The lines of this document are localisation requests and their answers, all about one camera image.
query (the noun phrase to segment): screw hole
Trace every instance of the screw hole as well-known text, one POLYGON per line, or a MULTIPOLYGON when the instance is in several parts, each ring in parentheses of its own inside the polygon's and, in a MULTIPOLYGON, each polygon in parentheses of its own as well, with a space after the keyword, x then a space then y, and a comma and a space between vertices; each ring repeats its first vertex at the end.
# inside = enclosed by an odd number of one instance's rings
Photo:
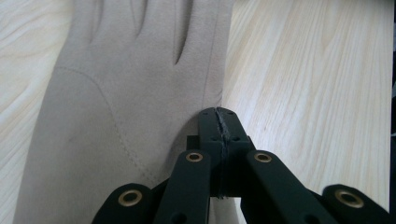
POLYGON ((256 155, 254 155, 254 158, 256 159, 256 161, 260 162, 270 162, 272 160, 272 158, 265 153, 257 153, 256 155))
POLYGON ((176 213, 172 215, 172 223, 174 224, 183 224, 186 223, 187 217, 182 213, 176 213))
POLYGON ((364 201, 359 196, 344 189, 338 189, 335 192, 335 198, 349 207, 361 208, 364 206, 364 201))
POLYGON ((119 204, 124 207, 130 207, 138 204, 143 198, 142 192, 137 189, 124 191, 119 197, 119 204))
POLYGON ((306 215, 304 217, 304 221, 305 221, 305 223, 308 223, 308 224, 320 224, 319 219, 312 215, 306 215))
POLYGON ((204 156, 202 156, 199 153, 192 152, 192 153, 187 154, 186 159, 188 161, 197 162, 197 161, 201 161, 203 157, 204 156))

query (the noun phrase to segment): light wood table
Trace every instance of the light wood table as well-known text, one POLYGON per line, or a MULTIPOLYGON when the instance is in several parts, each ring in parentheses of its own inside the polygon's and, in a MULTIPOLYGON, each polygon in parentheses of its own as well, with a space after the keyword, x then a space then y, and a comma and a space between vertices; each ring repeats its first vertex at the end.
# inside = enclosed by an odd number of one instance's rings
MULTIPOLYGON (((1 223, 72 8, 0 3, 1 223)), ((392 44, 393 1, 236 1, 223 106, 308 188, 349 185, 388 209, 392 44)))

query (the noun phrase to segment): glove stitching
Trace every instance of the glove stitching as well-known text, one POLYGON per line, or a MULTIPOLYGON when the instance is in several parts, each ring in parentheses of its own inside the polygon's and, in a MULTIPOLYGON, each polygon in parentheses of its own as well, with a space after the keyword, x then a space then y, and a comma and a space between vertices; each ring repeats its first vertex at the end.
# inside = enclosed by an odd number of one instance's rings
POLYGON ((75 74, 79 74, 82 75, 84 77, 86 77, 89 81, 91 81, 99 90, 99 92, 101 93, 102 97, 104 98, 106 105, 108 107, 108 109, 110 110, 111 113, 111 118, 113 120, 113 124, 114 127, 116 129, 116 133, 117 136, 119 138, 119 141, 121 143, 121 147, 124 151, 124 153, 128 156, 128 158, 130 159, 130 161, 132 161, 132 164, 139 170, 142 172, 142 175, 148 180, 150 181, 152 184, 157 184, 160 181, 143 165, 142 161, 140 160, 140 158, 137 156, 136 152, 134 150, 131 149, 131 151, 126 149, 126 146, 124 144, 124 140, 122 139, 122 136, 120 134, 120 129, 117 125, 116 119, 115 119, 115 115, 116 114, 113 110, 112 107, 110 106, 110 103, 108 102, 107 98, 105 97, 104 93, 102 92, 102 89, 100 88, 99 84, 90 76, 88 76, 87 74, 80 72, 76 69, 72 69, 72 68, 68 68, 68 67, 55 67, 55 69, 63 69, 69 72, 73 72, 75 74))

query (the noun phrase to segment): glove finger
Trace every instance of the glove finger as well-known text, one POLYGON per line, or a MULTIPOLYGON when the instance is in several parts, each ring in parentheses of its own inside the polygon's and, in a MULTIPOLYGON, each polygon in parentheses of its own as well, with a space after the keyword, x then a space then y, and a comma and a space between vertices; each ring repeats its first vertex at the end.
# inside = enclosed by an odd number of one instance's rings
POLYGON ((160 49, 167 57, 173 51, 175 34, 175 0, 148 0, 139 37, 144 44, 160 49))
POLYGON ((192 1, 176 1, 176 20, 175 20, 175 50, 174 50, 174 64, 180 58, 181 51, 186 43, 187 31, 190 24, 190 16, 192 9, 192 1))
POLYGON ((145 12, 147 8, 147 0, 130 0, 132 14, 134 15, 134 28, 139 33, 142 29, 143 19, 145 18, 145 12))
POLYGON ((108 44, 125 46, 136 35, 136 21, 130 0, 102 2, 102 11, 93 44, 108 44))
POLYGON ((233 0, 193 1, 186 44, 177 66, 194 62, 202 67, 225 58, 232 9, 233 0))
POLYGON ((97 28, 100 18, 101 2, 96 0, 74 1, 74 15, 68 41, 88 45, 97 28))

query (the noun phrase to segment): glove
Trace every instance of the glove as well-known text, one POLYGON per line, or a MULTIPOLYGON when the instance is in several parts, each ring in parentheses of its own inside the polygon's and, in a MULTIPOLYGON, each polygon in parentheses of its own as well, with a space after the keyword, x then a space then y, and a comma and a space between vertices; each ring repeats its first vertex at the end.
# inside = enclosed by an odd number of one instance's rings
POLYGON ((115 188, 164 181, 197 113, 220 105, 232 6, 76 0, 15 223, 89 223, 115 188))

